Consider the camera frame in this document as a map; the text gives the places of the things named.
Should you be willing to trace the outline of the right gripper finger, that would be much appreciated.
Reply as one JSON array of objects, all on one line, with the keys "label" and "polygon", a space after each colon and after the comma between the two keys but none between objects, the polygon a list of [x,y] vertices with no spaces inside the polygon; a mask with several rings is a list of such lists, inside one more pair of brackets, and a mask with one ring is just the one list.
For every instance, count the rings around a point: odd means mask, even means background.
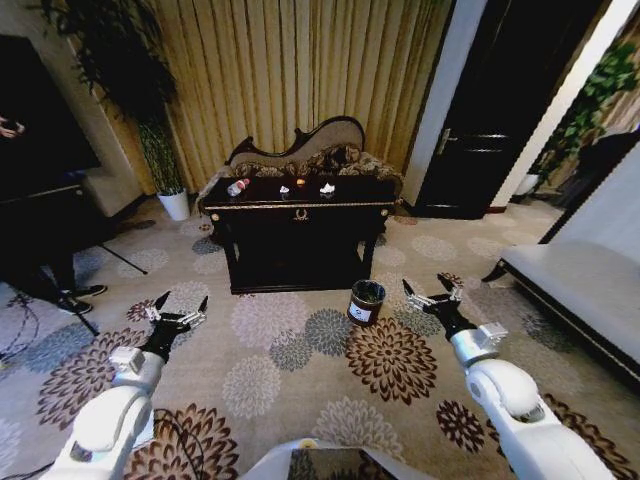
[{"label": "right gripper finger", "polygon": [[431,298],[416,294],[411,285],[407,282],[406,279],[402,279],[402,285],[404,289],[404,293],[411,305],[416,308],[429,308],[433,301]]},{"label": "right gripper finger", "polygon": [[464,283],[460,277],[452,273],[438,273],[437,279],[449,293],[452,300],[460,300]]}]

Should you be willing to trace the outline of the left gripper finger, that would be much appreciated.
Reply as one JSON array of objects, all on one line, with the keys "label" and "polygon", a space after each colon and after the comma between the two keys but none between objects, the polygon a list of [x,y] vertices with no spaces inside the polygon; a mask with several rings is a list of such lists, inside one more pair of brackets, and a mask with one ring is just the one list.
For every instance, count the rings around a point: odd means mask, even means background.
[{"label": "left gripper finger", "polygon": [[146,308],[146,315],[150,321],[158,321],[161,319],[160,310],[166,303],[170,291],[166,291],[163,295],[158,297],[149,307]]},{"label": "left gripper finger", "polygon": [[206,319],[208,297],[205,296],[195,312],[191,312],[182,317],[183,325],[198,325]]}]

